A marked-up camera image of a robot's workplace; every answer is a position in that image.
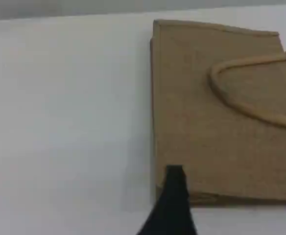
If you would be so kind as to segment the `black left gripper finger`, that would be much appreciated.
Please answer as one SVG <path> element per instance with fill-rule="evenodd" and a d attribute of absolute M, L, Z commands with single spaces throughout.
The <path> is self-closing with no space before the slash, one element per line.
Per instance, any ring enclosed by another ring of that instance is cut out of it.
<path fill-rule="evenodd" d="M 162 192 L 139 235 L 197 235 L 181 165 L 168 165 Z"/>

